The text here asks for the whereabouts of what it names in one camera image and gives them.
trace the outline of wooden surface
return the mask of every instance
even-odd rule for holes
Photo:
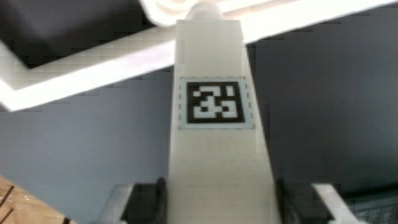
[[[15,183],[0,176],[0,224],[63,224],[65,214],[50,207],[50,205],[34,197],[34,195],[15,185]]]

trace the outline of white plastic bar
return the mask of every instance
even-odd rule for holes
[[[178,23],[168,223],[280,224],[241,22],[200,17]],[[182,128],[182,80],[212,78],[248,80],[255,128]]]
[[[342,199],[335,186],[331,184],[313,184],[317,193],[320,195],[322,201],[326,203],[328,209],[333,213],[336,224],[365,224],[358,220],[358,217],[352,214],[347,203]]]

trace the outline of black object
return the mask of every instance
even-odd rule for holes
[[[15,211],[15,209],[10,210],[10,212],[8,212],[6,216],[4,216],[4,219],[0,221],[0,224],[4,224],[4,222],[8,221],[10,215],[11,215],[13,211]]]
[[[10,198],[10,195],[11,195],[13,190],[15,190],[15,186],[10,187],[10,191],[8,191],[8,193],[6,193],[4,200],[2,200],[2,202],[0,202],[0,208],[2,208],[4,203],[6,203],[6,201],[8,201],[8,198]]]
[[[285,224],[331,219],[313,183],[342,195],[398,184],[397,6],[249,46]]]
[[[153,27],[139,0],[2,0],[0,39],[29,68]]]
[[[70,224],[70,223],[72,223],[72,219],[68,217],[65,217],[63,224]]]
[[[166,180],[157,184],[137,184],[129,199],[121,220],[129,224],[168,223],[168,189]]]
[[[398,186],[344,196],[358,219],[370,224],[398,223]]]

